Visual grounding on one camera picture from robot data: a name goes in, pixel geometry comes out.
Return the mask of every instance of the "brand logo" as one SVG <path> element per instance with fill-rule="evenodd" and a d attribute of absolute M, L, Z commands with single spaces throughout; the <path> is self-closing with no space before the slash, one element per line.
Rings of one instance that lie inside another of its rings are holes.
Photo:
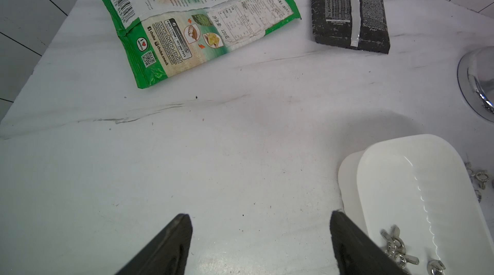
<path fill-rule="evenodd" d="M 139 51 L 144 51 L 148 48 L 148 41 L 144 37 L 139 37 L 137 39 L 137 48 Z"/>

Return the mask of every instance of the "black snack bag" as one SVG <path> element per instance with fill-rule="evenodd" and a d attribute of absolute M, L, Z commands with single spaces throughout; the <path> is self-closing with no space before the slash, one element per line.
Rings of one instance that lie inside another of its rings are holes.
<path fill-rule="evenodd" d="M 382 0 L 311 0 L 312 33 L 317 43 L 389 52 Z"/>

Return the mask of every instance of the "chip image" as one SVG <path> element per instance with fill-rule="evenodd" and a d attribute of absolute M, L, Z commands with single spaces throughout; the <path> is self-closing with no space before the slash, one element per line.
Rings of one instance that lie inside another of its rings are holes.
<path fill-rule="evenodd" d="M 213 33 L 209 33 L 208 35 L 209 36 L 207 38 L 207 43 L 209 43 L 210 46 L 215 45 L 215 44 L 216 45 L 219 44 L 219 37 L 218 36 L 216 36 Z"/>

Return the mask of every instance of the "white label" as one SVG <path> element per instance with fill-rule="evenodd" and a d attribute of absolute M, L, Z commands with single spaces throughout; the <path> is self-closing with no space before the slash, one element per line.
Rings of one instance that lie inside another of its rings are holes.
<path fill-rule="evenodd" d="M 240 0 L 208 12 L 225 43 L 233 49 L 293 14 L 285 0 Z"/>
<path fill-rule="evenodd" d="M 137 17 L 130 0 L 110 0 L 117 11 L 123 27 L 127 28 Z"/>
<path fill-rule="evenodd" d="M 148 48 L 148 41 L 144 37 L 139 37 L 136 43 L 137 43 L 137 48 L 141 52 L 145 51 Z"/>

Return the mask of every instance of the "barcode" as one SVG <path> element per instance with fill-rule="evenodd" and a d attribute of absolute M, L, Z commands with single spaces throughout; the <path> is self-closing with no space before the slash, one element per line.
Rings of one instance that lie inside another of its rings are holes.
<path fill-rule="evenodd" d="M 113 0 L 113 4 L 123 22 L 127 23 L 130 18 L 135 16 L 130 0 Z"/>
<path fill-rule="evenodd" d="M 144 53 L 141 56 L 141 58 L 142 58 L 142 61 L 144 62 L 144 65 L 146 66 L 146 68 L 148 68 L 150 65 L 156 63 L 156 59 L 155 59 L 152 51 L 148 51 L 148 52 Z"/>

